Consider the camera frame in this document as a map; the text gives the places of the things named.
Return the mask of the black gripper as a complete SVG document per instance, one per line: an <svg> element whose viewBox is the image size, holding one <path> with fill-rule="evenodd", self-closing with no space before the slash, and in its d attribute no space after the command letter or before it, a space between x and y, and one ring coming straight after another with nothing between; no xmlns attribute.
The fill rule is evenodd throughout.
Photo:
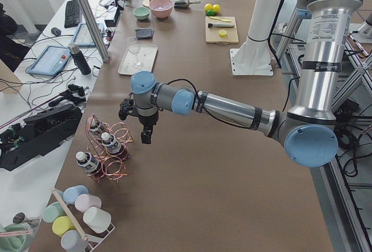
<svg viewBox="0 0 372 252"><path fill-rule="evenodd" d="M144 127L141 132L141 142L142 144L151 144L153 127L159 120L158 109L137 109L137 112L139 121Z"/></svg>

